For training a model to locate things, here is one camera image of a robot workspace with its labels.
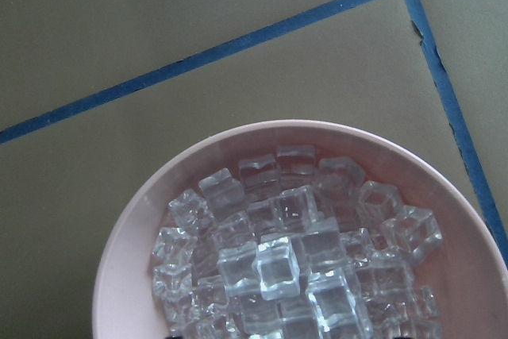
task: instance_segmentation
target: blue line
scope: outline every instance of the blue line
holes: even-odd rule
[[[155,71],[140,75],[135,79],[130,79],[129,81],[125,81],[124,83],[120,83],[114,87],[99,91],[98,93],[88,97],[81,98],[78,101],[69,103],[38,117],[13,125],[0,132],[0,144],[6,143],[7,141],[11,141],[38,129],[42,129],[66,118],[75,116],[76,114],[93,109],[97,106],[113,101],[114,99],[132,94],[135,91],[172,79],[178,75],[213,63],[214,61],[218,61],[227,56],[231,56],[232,54],[241,52],[247,48],[262,44],[266,41],[275,39],[276,37],[281,37],[282,35],[293,32],[296,29],[303,28],[307,25],[321,21],[327,17],[332,17],[370,1],[372,0],[333,0],[311,10],[299,13],[293,17],[289,17],[288,19],[279,21],[262,29],[258,29],[255,32],[248,33],[224,44],[220,44],[196,55],[187,57],[184,60],[177,61]]]
[[[453,91],[452,83],[441,62],[425,10],[421,0],[406,0],[406,4],[414,24],[423,36],[421,47],[441,97],[444,111],[448,116],[448,122],[453,129],[456,143],[459,146],[462,159],[469,174],[469,179],[482,207],[483,216],[498,244],[505,264],[508,264],[508,239],[506,238],[506,232],[503,228],[491,189],[483,173],[482,165],[473,145],[466,121],[460,110],[459,102]]]

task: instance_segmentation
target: plastic container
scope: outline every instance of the plastic container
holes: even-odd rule
[[[443,338],[506,337],[508,271],[482,219],[441,174],[414,154],[373,134],[321,121],[266,121],[201,141],[157,171],[122,212],[98,269],[94,339],[162,339],[150,252],[167,202],[239,159],[274,152],[278,144],[314,144],[318,156],[351,156],[372,180],[399,187],[406,204],[432,209],[444,244],[415,270],[416,285],[434,290]]]

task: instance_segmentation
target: bowl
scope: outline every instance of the bowl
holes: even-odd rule
[[[406,204],[432,209],[444,242],[415,268],[441,310],[443,338],[506,337],[508,271],[480,216],[426,162],[376,135],[323,121],[266,121],[219,133],[167,162],[133,196],[102,254],[94,289],[94,339],[162,339],[163,314],[152,300],[150,252],[167,202],[239,159],[278,144],[313,144],[318,156],[350,156],[369,179],[399,187]]]

